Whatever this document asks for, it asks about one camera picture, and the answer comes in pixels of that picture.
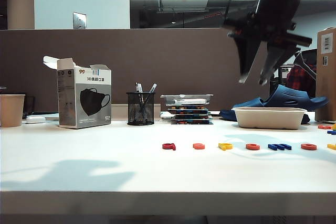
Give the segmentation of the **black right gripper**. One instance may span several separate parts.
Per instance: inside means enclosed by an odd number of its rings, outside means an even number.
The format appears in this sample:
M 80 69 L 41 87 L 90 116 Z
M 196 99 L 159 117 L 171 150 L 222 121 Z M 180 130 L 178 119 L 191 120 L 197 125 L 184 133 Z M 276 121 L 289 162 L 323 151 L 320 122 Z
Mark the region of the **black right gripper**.
M 260 43 L 267 42 L 267 57 L 259 78 L 265 85 L 272 74 L 290 57 L 308 47 L 310 37 L 293 34 L 296 23 L 292 21 L 300 0 L 259 0 L 254 12 L 240 19 L 226 18 L 223 26 L 235 41 L 239 56 L 239 83 L 245 83 L 254 63 Z

